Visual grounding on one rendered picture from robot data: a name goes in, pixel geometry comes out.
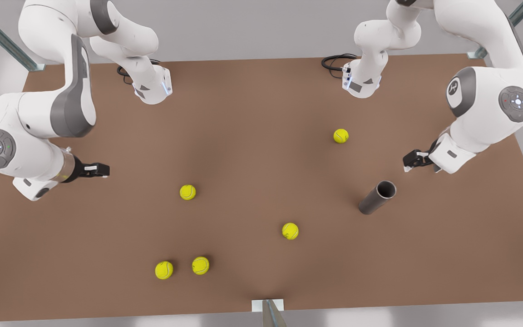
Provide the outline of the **grey tennis tube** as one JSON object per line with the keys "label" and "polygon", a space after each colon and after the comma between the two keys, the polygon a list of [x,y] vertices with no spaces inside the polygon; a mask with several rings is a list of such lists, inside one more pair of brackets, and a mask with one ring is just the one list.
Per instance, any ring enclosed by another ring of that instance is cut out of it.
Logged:
{"label": "grey tennis tube", "polygon": [[380,181],[375,188],[359,203],[359,211],[362,214],[372,214],[382,207],[386,202],[393,198],[397,188],[394,183],[388,180]]}

